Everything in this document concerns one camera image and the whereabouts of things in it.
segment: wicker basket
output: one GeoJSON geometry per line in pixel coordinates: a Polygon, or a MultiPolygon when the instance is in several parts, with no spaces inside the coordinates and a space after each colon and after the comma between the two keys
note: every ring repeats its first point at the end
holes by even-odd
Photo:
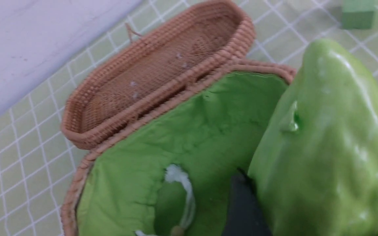
{"type": "Polygon", "coordinates": [[[294,69],[288,66],[250,60],[235,60],[229,64],[223,65],[207,76],[204,75],[201,70],[194,72],[192,77],[200,79],[194,82],[189,89],[181,91],[174,97],[158,106],[152,107],[151,111],[149,111],[144,117],[105,140],[98,147],[91,150],[90,153],[81,161],[61,208],[61,219],[65,236],[78,235],[75,208],[81,196],[87,175],[97,157],[99,157],[108,148],[125,139],[135,130],[138,130],[140,127],[149,123],[153,119],[156,119],[171,109],[174,109],[180,103],[188,100],[190,97],[211,86],[214,82],[222,78],[222,76],[234,70],[252,71],[257,73],[274,73],[283,78],[288,84],[291,83],[296,73],[294,69]]]}
{"type": "Polygon", "coordinates": [[[61,130],[92,149],[153,106],[235,58],[255,38],[252,20],[226,0],[196,4],[95,69],[67,100],[61,130]]]}

